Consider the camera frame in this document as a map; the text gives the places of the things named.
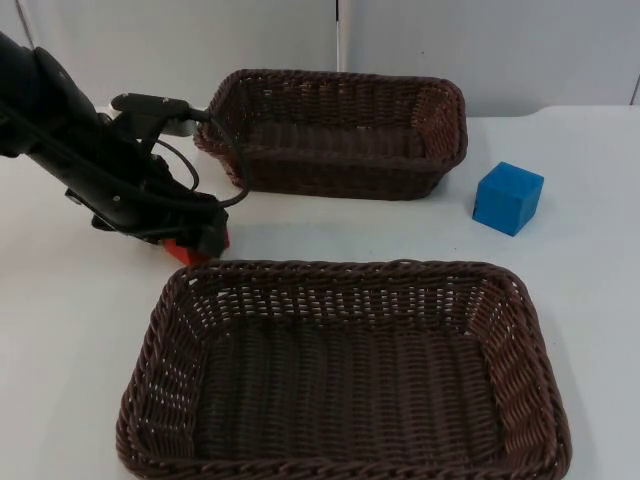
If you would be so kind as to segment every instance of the white table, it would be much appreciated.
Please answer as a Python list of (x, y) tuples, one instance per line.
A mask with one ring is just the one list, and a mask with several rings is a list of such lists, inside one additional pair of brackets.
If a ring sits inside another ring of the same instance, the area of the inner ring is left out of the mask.
[[(425, 200), (251, 194), (230, 210), (226, 258), (459, 259), (513, 270), (538, 309), (569, 416), (567, 478), (636, 479), (640, 109), (556, 107), (472, 119), (469, 130), (467, 159)], [(196, 157), (203, 191), (235, 192), (189, 139), (171, 141)], [(500, 161), (545, 176), (538, 213), (515, 238), (470, 215), (478, 181)], [(64, 190), (26, 158), (0, 161), (1, 476), (128, 479), (114, 446), (120, 397), (180, 265), (93, 230)]]

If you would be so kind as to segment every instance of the blue block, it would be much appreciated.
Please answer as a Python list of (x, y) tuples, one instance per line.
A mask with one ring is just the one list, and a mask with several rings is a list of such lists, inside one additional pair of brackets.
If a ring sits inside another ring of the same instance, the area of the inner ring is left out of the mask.
[(516, 235), (536, 213), (544, 177), (500, 163), (480, 180), (473, 219)]

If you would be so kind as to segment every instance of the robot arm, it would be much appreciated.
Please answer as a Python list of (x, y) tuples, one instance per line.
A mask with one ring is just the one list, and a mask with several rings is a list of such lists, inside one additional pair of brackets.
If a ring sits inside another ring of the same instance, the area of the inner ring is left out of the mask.
[(220, 256), (225, 208), (248, 191), (220, 202), (175, 181), (151, 154), (161, 133), (185, 134), (189, 122), (212, 121), (242, 159), (215, 118), (181, 100), (124, 94), (112, 102), (121, 112), (112, 120), (96, 113), (47, 51), (20, 47), (1, 32), (0, 65), (0, 155), (31, 157), (94, 213), (96, 228)]

